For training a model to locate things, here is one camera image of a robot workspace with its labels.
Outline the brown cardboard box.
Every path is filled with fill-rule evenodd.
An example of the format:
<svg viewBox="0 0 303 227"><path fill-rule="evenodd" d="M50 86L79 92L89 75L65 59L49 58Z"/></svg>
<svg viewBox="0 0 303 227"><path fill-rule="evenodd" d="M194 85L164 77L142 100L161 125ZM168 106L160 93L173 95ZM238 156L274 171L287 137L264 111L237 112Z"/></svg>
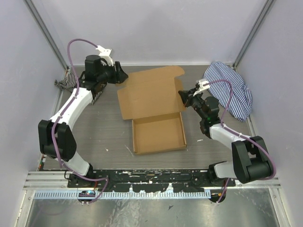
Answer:
<svg viewBox="0 0 303 227"><path fill-rule="evenodd" d="M180 66L166 66L130 73L117 85L122 118L132 121L136 155L186 148L185 107L178 93L184 73Z"/></svg>

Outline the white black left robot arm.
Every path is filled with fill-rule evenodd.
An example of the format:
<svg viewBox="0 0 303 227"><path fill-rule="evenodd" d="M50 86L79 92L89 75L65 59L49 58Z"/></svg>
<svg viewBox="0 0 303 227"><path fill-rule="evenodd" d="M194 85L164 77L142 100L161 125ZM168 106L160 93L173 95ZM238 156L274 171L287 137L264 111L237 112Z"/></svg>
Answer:
<svg viewBox="0 0 303 227"><path fill-rule="evenodd" d="M63 80L55 82L59 88L71 91L71 96L54 116L39 122L40 152L71 171L71 178L78 179L83 187L91 187L98 179L92 164L77 152L72 129L84 109L95 103L107 84L121 84L127 79L128 75L119 61L112 62L105 56L88 55L80 76L68 73Z"/></svg>

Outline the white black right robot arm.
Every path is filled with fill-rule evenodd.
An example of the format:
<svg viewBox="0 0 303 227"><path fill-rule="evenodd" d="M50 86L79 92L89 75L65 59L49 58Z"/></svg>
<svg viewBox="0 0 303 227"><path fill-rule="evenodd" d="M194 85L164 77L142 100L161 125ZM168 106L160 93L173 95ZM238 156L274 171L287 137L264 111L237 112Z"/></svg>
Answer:
<svg viewBox="0 0 303 227"><path fill-rule="evenodd" d="M203 99L201 94L195 95L194 92L195 89L178 91L183 106L192 107L201 117L200 130L205 136L222 143L232 151L232 161L209 165L209 183L217 187L225 178L249 183L273 177L274 164L269 160L263 138L241 135L221 124L218 100L211 96Z"/></svg>

